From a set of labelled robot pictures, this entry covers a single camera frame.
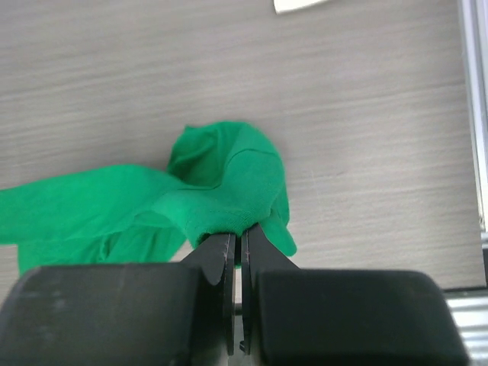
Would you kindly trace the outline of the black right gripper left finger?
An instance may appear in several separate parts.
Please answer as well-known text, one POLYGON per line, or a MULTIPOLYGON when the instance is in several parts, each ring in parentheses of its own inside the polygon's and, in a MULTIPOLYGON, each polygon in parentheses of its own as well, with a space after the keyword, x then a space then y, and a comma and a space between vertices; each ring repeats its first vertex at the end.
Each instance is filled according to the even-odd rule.
POLYGON ((180 262, 43 266, 1 309, 3 365, 225 365, 234 351, 233 234, 180 262))

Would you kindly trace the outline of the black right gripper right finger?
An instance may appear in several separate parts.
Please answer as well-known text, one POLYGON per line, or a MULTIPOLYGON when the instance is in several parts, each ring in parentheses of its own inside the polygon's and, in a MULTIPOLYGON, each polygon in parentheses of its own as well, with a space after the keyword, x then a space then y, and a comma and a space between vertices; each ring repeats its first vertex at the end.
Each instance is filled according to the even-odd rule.
POLYGON ((443 291, 426 274, 304 269, 260 226, 241 238, 240 347, 257 365, 466 365, 443 291))

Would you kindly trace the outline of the green t shirt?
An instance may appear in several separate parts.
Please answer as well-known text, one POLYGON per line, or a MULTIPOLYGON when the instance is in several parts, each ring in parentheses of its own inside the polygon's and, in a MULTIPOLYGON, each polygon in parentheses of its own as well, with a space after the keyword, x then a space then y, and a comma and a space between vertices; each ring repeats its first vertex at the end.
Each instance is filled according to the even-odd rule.
POLYGON ((296 253, 284 163, 254 126, 186 127, 165 170, 110 165, 1 192, 1 242, 25 273, 41 265, 167 262, 186 242, 259 224, 296 253))

